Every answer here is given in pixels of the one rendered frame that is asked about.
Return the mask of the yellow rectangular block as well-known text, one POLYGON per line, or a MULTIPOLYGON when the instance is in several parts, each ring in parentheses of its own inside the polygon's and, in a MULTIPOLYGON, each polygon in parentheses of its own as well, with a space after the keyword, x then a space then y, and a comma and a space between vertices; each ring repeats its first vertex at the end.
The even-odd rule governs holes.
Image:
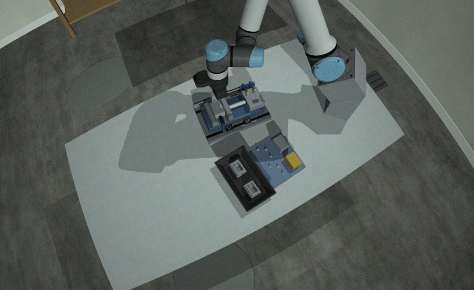
POLYGON ((291 154, 287 155, 284 160, 292 171, 296 167, 300 166, 300 164, 302 163, 300 159, 296 156, 295 152, 292 152, 291 154))

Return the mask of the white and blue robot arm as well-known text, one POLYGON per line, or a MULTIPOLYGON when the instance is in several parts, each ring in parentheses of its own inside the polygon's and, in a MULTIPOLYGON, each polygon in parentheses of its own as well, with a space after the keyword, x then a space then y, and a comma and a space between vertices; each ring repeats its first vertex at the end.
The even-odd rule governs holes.
MULTIPOLYGON (((318 0, 287 0, 300 31, 297 35, 317 80, 334 81, 351 69, 352 58, 330 35, 318 0), (305 40, 304 40, 305 39, 305 40)), ((257 45, 257 35, 268 0, 245 0, 236 45, 213 39, 206 44, 206 67, 210 73, 220 74, 228 67, 262 67, 264 48, 257 45)))

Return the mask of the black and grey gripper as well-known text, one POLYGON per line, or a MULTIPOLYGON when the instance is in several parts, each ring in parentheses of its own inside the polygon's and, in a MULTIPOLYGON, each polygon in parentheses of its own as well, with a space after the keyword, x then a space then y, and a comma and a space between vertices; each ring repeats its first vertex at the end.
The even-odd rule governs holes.
POLYGON ((228 68, 220 74, 210 73, 206 68, 206 71, 199 71, 193 75, 193 81, 196 87, 210 86, 212 88, 212 92, 210 92, 211 102, 227 97, 228 68))

